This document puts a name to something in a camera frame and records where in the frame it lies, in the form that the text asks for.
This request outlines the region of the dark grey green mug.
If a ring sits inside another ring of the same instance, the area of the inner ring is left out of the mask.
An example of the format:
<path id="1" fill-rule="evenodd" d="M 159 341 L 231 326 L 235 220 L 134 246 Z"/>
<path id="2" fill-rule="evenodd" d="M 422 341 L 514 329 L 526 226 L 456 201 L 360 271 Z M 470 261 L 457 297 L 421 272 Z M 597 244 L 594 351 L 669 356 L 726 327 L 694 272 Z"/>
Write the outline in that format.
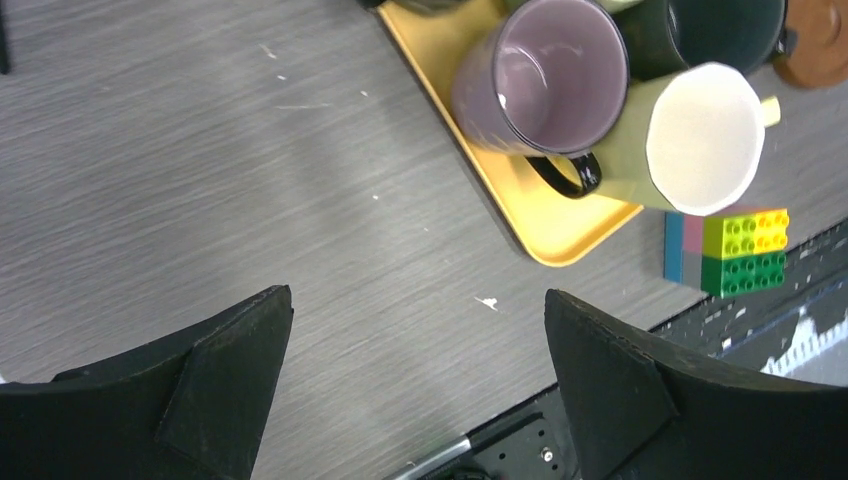
<path id="1" fill-rule="evenodd" d="M 798 42 L 782 0 L 647 0 L 612 15 L 631 76 L 647 81 L 718 62 L 743 74 Z"/>

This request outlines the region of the yellow plastic tray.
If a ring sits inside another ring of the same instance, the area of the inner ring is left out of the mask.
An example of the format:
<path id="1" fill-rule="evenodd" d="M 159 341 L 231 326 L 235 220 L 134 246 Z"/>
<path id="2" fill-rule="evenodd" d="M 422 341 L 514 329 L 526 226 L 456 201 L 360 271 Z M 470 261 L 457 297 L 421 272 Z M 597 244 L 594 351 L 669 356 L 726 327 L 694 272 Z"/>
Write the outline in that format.
<path id="1" fill-rule="evenodd" d="M 387 1 L 377 15 L 488 190 L 518 242 L 549 267 L 573 264 L 642 211 L 642 206 L 592 195 L 571 200 L 550 188 L 520 156 L 469 143 L 452 118 L 450 89 L 462 56 L 505 18 L 501 1 L 469 1 L 426 16 Z"/>

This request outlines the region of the brown wooden coaster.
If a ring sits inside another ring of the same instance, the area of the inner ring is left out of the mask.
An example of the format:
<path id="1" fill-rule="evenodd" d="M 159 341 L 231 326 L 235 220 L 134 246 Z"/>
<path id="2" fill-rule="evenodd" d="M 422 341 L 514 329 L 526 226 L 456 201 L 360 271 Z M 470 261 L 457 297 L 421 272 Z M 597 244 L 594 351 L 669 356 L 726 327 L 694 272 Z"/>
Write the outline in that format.
<path id="1" fill-rule="evenodd" d="M 783 81 L 815 89 L 847 80 L 847 0 L 790 0 L 785 27 L 791 52 L 773 61 Z"/>

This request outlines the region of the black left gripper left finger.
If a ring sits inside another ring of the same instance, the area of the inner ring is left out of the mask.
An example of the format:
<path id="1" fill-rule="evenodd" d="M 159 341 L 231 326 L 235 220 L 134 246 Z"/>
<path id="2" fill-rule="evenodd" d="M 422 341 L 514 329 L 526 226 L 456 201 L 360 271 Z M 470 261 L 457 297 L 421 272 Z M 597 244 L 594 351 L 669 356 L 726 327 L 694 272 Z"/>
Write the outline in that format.
<path id="1" fill-rule="evenodd" d="M 247 479 L 293 324 L 274 285 L 124 353 L 1 387 L 5 479 Z"/>

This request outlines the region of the yellow-green faceted mug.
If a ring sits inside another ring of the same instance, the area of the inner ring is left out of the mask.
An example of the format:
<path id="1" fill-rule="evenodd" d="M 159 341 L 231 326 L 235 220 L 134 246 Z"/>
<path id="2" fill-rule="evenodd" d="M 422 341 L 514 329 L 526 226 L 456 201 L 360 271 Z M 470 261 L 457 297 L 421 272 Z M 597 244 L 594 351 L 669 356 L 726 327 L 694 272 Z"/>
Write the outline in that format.
<path id="1" fill-rule="evenodd" d="M 761 99 L 733 67 L 708 62 L 630 87 L 614 127 L 592 152 L 597 194 L 708 216 L 736 203 L 758 170 L 776 97 Z"/>

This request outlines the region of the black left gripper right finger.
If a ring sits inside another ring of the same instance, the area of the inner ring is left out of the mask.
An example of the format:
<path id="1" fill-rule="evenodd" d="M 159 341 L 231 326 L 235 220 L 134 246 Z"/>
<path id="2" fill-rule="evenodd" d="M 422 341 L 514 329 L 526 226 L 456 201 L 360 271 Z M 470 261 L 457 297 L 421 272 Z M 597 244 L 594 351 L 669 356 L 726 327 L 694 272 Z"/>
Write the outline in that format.
<path id="1" fill-rule="evenodd" d="M 586 479 L 843 479 L 847 391 L 678 346 L 551 289 L 544 323 Z"/>

